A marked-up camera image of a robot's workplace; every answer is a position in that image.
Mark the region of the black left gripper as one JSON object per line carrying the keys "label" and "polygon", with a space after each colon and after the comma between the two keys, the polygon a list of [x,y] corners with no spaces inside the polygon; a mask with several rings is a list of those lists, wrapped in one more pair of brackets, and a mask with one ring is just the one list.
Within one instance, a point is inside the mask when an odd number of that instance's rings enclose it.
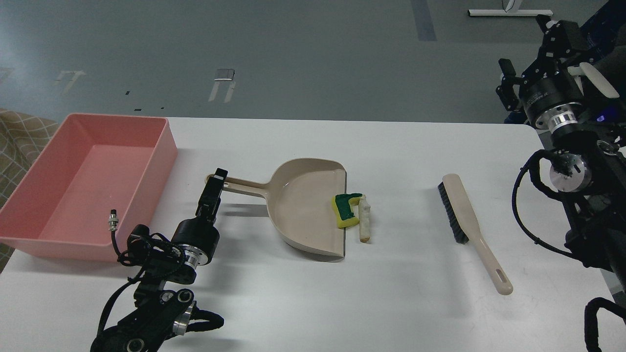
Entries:
{"label": "black left gripper", "polygon": [[205,187],[199,198],[196,218],[179,223],[171,242],[182,248],[186,265],[198,267],[210,263],[220,239],[213,225],[221,204],[221,193],[228,171],[216,169],[206,177]]}

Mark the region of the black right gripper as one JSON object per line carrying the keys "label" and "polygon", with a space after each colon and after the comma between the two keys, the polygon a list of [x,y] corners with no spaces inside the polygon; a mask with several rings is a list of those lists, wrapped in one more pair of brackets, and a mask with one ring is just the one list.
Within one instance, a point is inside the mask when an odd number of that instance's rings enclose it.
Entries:
{"label": "black right gripper", "polygon": [[499,59],[502,76],[496,94],[507,111],[523,111],[530,125],[546,129],[548,111],[579,113],[583,109],[583,93],[568,69],[585,63],[589,54],[576,22],[553,22],[545,14],[535,20],[543,33],[536,59],[521,75],[511,60]]}

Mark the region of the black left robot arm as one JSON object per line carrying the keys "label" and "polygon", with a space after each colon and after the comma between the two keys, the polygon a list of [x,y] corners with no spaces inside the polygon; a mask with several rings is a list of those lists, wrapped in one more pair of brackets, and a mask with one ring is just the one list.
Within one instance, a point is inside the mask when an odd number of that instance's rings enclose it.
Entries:
{"label": "black left robot arm", "polygon": [[[171,239],[137,225],[127,238],[127,249],[116,242],[117,213],[109,218],[112,247],[123,266],[138,266],[139,272],[117,289],[101,313],[92,352],[156,352],[163,343],[188,332],[221,328],[224,319],[199,309],[189,285],[197,267],[210,263],[220,234],[215,227],[227,171],[217,169],[206,181],[193,218],[179,223]],[[112,308],[122,292],[136,285],[134,311],[107,327]]]}

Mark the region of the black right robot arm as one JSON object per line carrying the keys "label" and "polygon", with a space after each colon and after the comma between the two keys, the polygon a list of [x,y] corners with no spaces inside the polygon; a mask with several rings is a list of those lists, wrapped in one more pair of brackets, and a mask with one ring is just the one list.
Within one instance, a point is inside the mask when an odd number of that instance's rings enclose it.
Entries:
{"label": "black right robot arm", "polygon": [[[521,74],[501,58],[496,93],[510,112],[523,112],[528,124],[550,134],[542,149],[521,167],[512,193],[514,218],[537,245],[575,259],[585,267],[612,272],[625,285],[625,123],[601,122],[608,107],[625,116],[625,105],[576,22],[535,20],[543,39],[534,62]],[[570,229],[565,250],[542,241],[521,222],[518,189],[525,175],[548,198],[559,201]]]}

